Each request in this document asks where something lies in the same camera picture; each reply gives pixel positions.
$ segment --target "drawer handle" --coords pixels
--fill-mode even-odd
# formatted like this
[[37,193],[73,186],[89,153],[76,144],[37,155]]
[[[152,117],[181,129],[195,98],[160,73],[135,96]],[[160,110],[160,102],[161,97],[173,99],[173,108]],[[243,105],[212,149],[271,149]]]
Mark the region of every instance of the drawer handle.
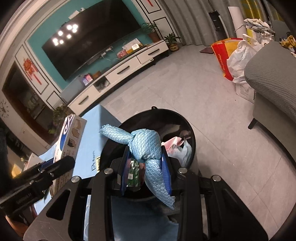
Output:
[[125,69],[123,69],[122,71],[118,72],[117,74],[122,74],[124,71],[128,70],[130,66],[127,66]]
[[156,53],[156,52],[158,52],[158,51],[159,51],[159,49],[157,49],[157,50],[155,50],[155,51],[149,53],[148,55],[152,55],[152,54],[154,54],[154,53]]
[[89,96],[85,97],[80,103],[79,105],[82,105],[87,99],[89,98]]

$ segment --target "black television screen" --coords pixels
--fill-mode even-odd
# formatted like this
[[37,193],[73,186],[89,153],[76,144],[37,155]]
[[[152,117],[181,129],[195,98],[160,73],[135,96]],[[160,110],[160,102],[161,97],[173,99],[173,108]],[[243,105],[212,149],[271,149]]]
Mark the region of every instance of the black television screen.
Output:
[[67,80],[94,55],[138,29],[122,0],[103,0],[63,24],[42,49]]

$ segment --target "silver bolt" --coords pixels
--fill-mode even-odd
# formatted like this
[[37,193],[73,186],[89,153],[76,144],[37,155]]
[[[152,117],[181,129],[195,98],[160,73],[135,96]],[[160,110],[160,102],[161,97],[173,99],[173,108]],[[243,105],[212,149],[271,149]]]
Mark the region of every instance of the silver bolt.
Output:
[[218,176],[218,175],[214,175],[214,176],[212,176],[212,179],[213,179],[215,182],[220,182],[220,181],[221,181],[221,177]]
[[105,170],[104,170],[104,173],[105,174],[111,174],[113,172],[113,169],[112,168],[106,168]]
[[181,173],[181,174],[185,174],[187,172],[187,168],[180,167],[179,170],[178,170],[178,172]]
[[79,180],[80,180],[80,177],[79,176],[74,176],[74,177],[71,178],[71,182],[73,182],[73,183],[76,183]]

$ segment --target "white paper roll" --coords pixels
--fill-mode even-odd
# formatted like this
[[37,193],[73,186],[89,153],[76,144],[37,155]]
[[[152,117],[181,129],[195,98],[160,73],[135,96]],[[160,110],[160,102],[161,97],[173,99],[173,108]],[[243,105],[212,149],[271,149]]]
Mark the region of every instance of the white paper roll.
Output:
[[242,26],[244,24],[244,18],[242,16],[241,10],[239,7],[228,7],[228,10],[230,12],[234,29],[236,30],[236,34],[238,38],[242,38],[243,34],[247,34],[247,29],[245,26]]

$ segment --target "black trash can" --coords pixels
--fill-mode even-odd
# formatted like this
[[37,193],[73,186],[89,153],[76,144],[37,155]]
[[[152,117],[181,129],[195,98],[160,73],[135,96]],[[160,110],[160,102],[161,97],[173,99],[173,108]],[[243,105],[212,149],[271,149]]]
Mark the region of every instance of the black trash can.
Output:
[[[186,168],[191,166],[196,148],[195,135],[189,122],[179,113],[167,109],[158,109],[153,106],[151,110],[130,117],[119,127],[129,133],[138,129],[157,131],[162,142],[179,136],[181,131],[189,131],[191,138],[187,139],[187,141],[192,147],[192,153]],[[122,157],[125,147],[126,145],[108,139],[101,153],[100,170],[109,167],[112,160]],[[153,194],[146,185],[143,185],[137,192],[125,192],[125,197],[132,199],[142,199],[150,196],[153,196]]]

